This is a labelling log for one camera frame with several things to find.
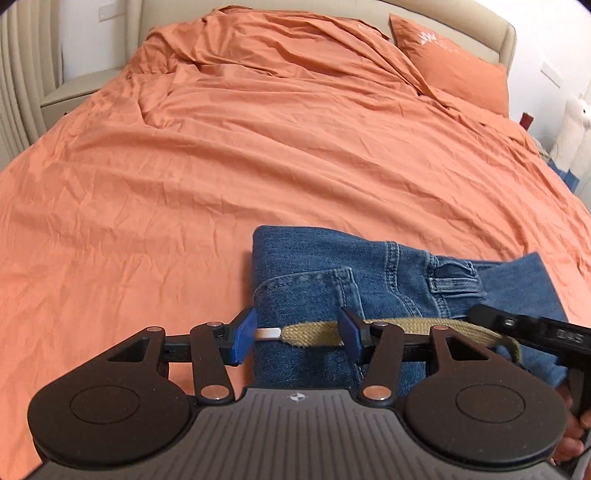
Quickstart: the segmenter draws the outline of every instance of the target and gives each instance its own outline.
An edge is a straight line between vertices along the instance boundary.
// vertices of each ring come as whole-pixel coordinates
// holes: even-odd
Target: orange pillow
[[[502,64],[488,63],[412,20],[390,15],[390,23],[398,48],[430,86],[509,117],[507,72]]]

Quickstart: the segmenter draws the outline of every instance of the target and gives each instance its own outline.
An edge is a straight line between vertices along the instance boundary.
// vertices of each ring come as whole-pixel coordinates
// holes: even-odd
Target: wrinkled fabric
[[[253,237],[252,274],[261,328],[336,321],[343,307],[363,319],[461,319],[485,304],[567,320],[537,253],[513,262],[462,260],[325,228],[262,226]],[[259,342],[254,352],[259,387],[356,391],[363,381],[364,370],[340,347]],[[522,353],[523,366],[541,380],[553,387],[564,380],[556,357],[525,346]],[[424,378],[424,364],[404,363],[398,394]]]
[[[537,251],[589,324],[589,214],[530,143],[439,99],[359,21],[234,8],[155,29],[0,175],[0,478],[39,463],[41,387],[148,325],[187,333],[250,304],[259,225]],[[190,391],[188,365],[171,379]]]

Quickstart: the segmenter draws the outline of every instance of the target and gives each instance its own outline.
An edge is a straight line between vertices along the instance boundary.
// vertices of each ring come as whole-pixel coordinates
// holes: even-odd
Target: upholstered headboard
[[[491,63],[511,67],[517,36],[506,20],[476,0],[128,0],[126,54],[130,58],[150,29],[193,20],[226,5],[308,10],[359,18],[391,36],[388,14],[410,18]]]

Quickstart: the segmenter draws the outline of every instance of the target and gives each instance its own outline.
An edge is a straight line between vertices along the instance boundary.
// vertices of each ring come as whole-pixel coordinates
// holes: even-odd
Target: orange duvet
[[[215,11],[153,31],[0,176],[0,478],[39,463],[42,386],[148,325],[187,333],[248,304],[261,224],[538,251],[591,325],[590,216],[518,125],[431,90],[362,22]],[[171,379],[189,388],[190,370]]]

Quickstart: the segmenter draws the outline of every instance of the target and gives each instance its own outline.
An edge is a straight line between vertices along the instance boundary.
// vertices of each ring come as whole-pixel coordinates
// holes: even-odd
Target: white plush alpaca
[[[586,170],[589,164],[589,158],[584,158],[584,151],[581,150],[580,155],[577,155],[579,147],[582,146],[585,132],[591,129],[591,108],[582,99],[570,99],[566,102],[566,108],[564,109],[564,120],[562,123],[562,129],[556,139],[554,148],[550,152],[550,157],[554,160],[554,164],[560,171],[569,171],[580,178]],[[591,139],[585,139],[585,144],[588,145],[587,152],[591,148]],[[575,168],[577,171],[582,169],[580,174],[576,174],[573,171]]]

